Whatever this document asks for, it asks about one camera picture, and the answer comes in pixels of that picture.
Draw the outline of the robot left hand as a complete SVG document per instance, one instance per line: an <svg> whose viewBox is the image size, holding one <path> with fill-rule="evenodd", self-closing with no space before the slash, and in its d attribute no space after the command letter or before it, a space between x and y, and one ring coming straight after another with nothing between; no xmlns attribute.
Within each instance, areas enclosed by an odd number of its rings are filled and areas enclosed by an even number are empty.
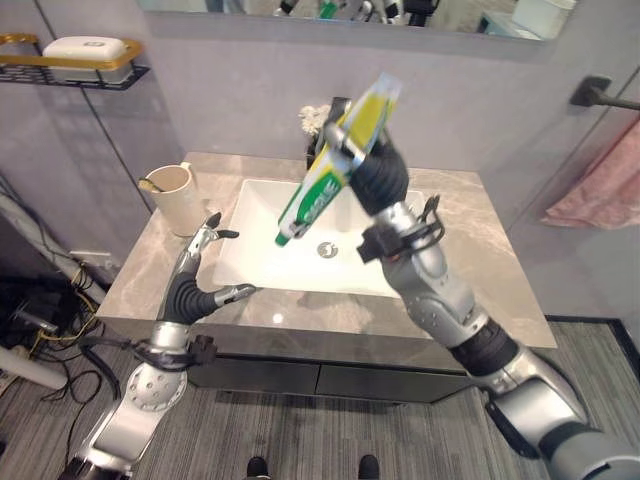
<svg viewBox="0 0 640 480"><path fill-rule="evenodd" d="M194 233L178 256L164 293L157 320L193 325L225 305L243 300L257 291L250 283L225 285L216 291L204 291L197 284L202 253L220 239L235 239L237 231L219 229L222 214L210 215Z"/></svg>

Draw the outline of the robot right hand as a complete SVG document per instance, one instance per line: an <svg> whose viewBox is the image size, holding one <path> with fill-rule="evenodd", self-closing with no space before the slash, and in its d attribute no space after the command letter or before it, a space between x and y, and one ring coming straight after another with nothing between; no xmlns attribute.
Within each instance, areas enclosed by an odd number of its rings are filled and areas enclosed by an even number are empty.
<svg viewBox="0 0 640 480"><path fill-rule="evenodd" d="M350 106L346 97L334 97L323 139L349 165L349 185L364 211L371 217L397 202L404 201L409 184L407 167L396 150L387 128L383 128L371 151L357 147L337 120Z"/></svg>

